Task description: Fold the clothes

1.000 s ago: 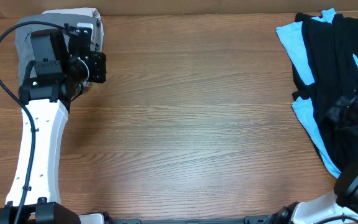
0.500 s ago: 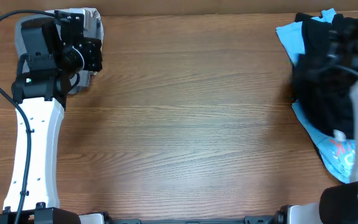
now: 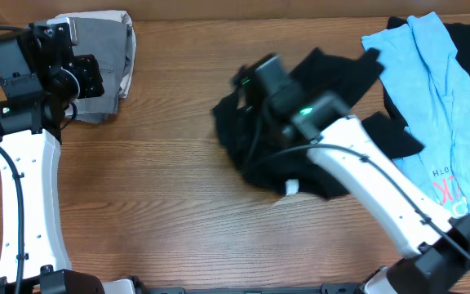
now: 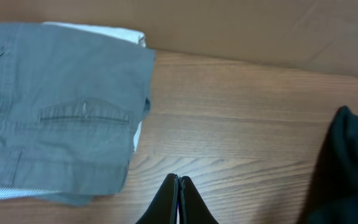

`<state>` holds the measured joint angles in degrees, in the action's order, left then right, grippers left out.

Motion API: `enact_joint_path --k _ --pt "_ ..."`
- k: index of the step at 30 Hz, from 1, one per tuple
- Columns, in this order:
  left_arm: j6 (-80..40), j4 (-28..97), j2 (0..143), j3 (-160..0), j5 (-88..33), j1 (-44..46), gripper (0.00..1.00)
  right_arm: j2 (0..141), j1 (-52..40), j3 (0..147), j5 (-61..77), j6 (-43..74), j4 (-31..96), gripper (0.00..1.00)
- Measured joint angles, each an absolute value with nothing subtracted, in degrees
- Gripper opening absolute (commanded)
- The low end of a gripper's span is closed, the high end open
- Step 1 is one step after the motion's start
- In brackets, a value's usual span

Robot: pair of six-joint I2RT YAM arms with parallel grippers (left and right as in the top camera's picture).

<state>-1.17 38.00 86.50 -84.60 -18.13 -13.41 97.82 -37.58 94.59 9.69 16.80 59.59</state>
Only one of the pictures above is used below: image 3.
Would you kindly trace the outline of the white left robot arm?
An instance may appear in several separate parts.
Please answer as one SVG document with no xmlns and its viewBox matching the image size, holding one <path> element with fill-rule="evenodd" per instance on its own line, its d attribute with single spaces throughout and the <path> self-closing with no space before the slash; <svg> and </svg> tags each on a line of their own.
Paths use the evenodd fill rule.
<svg viewBox="0 0 470 294">
<path fill-rule="evenodd" d="M 78 98 L 104 92 L 98 62 L 75 55 L 68 17 L 0 27 L 0 293 L 101 293 L 73 271 L 58 197 L 61 132 Z"/>
</svg>

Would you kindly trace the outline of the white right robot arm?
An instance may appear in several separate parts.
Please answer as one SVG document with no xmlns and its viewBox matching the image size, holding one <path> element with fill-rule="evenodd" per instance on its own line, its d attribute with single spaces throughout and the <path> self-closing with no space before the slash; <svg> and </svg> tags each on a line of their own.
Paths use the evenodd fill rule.
<svg viewBox="0 0 470 294">
<path fill-rule="evenodd" d="M 377 58 L 315 50 L 290 72 L 273 53 L 242 66 L 215 107 L 218 137 L 247 182 L 282 194 L 351 194 L 392 240 L 397 263 L 322 292 L 447 293 L 470 270 L 470 215 L 454 217 L 394 166 L 421 150 L 415 138 L 383 115 L 369 127 L 352 114 L 382 72 Z"/>
</svg>

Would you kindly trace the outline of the black t-shirt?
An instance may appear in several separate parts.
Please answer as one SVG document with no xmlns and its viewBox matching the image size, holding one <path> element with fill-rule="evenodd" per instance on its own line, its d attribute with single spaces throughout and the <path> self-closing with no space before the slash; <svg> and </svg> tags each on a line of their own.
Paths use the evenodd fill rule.
<svg viewBox="0 0 470 294">
<path fill-rule="evenodd" d="M 307 92 L 332 90 L 341 95 L 347 105 L 354 106 L 383 72 L 378 58 L 376 49 L 369 49 L 360 58 L 351 60 L 330 56 L 315 48 L 288 76 Z M 261 111 L 264 93 L 250 80 L 251 74 L 250 68 L 241 67 L 233 80 L 235 91 L 212 110 L 220 144 L 244 180 L 278 194 L 286 193 L 290 180 L 299 182 L 299 192 L 325 199 L 347 194 L 334 177 L 312 163 L 303 152 L 272 157 L 281 146 L 272 142 L 268 133 Z M 423 144 L 407 133 L 402 120 L 393 114 L 375 113 L 363 120 L 362 125 L 390 159 L 408 157 L 423 150 Z M 256 166 L 257 160 L 264 157 L 269 160 Z"/>
</svg>

